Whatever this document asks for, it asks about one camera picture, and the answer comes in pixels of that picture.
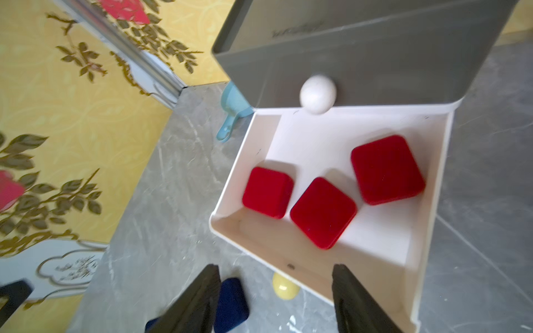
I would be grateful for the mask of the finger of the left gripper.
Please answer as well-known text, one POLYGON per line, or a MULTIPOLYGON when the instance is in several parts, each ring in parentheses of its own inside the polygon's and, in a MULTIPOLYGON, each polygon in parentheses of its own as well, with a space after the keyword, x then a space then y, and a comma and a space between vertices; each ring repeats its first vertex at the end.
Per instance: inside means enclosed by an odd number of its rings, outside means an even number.
POLYGON ((26 302, 32 292, 33 286, 26 280, 18 280, 1 286, 1 299, 6 301, 1 306, 1 326, 26 302))

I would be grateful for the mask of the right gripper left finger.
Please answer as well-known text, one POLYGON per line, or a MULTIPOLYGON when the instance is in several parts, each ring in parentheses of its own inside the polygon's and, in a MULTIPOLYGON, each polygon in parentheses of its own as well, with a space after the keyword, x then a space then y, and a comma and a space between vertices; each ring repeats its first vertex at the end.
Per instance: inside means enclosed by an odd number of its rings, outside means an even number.
POLYGON ((219 267, 215 264, 207 265, 149 331, 212 332, 220 287, 219 267))

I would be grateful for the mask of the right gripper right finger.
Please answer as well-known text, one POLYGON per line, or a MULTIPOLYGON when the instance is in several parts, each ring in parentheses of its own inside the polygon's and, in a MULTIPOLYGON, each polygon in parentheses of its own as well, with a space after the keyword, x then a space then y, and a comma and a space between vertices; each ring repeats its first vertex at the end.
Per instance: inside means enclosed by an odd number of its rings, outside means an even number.
POLYGON ((338 332, 401 331, 344 264, 333 267, 332 291, 338 332))

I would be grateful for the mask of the red brooch box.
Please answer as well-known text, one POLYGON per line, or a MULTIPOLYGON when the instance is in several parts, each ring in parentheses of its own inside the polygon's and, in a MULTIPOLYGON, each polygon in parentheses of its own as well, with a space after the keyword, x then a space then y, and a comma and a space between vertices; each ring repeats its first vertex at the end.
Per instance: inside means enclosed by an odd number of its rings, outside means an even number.
POLYGON ((290 211, 290 219, 322 250, 332 248, 352 222, 355 201, 323 177, 315 178, 290 211))
POLYGON ((412 198, 426 188, 412 151, 400 135, 354 148, 351 163, 362 199, 369 205, 412 198))
POLYGON ((282 219, 293 188, 294 181, 288 174, 257 166, 248 178, 242 204, 273 219, 282 219))

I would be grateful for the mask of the three-drawer storage cabinet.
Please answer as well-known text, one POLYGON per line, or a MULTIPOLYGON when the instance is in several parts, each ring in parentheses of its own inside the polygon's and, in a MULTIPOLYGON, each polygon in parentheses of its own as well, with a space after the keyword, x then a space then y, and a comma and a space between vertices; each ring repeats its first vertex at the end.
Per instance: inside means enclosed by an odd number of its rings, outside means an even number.
POLYGON ((212 54, 254 109, 210 229, 334 306, 344 264, 400 332, 419 308, 452 121, 515 1, 236 1, 212 54), (404 137, 424 177, 419 195, 365 203, 351 151, 404 137), (242 197, 255 167, 294 181, 282 219, 242 197), (290 211, 317 177, 358 213, 317 248, 290 211))

